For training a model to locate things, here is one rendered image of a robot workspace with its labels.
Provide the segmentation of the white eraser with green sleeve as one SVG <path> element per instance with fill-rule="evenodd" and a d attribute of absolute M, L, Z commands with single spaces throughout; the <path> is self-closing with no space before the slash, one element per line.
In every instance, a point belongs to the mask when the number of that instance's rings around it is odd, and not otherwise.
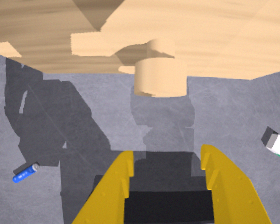
<path fill-rule="evenodd" d="M 280 135 L 272 134 L 266 148 L 280 157 Z"/>

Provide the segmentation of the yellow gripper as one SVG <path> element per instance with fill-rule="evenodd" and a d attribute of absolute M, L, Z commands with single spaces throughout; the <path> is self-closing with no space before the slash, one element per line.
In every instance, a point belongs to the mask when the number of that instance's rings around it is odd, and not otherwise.
<path fill-rule="evenodd" d="M 219 149 L 201 146 L 201 169 L 212 190 L 215 224 L 272 224 L 250 179 Z M 109 167 L 72 224 L 124 224 L 133 151 L 123 151 Z"/>

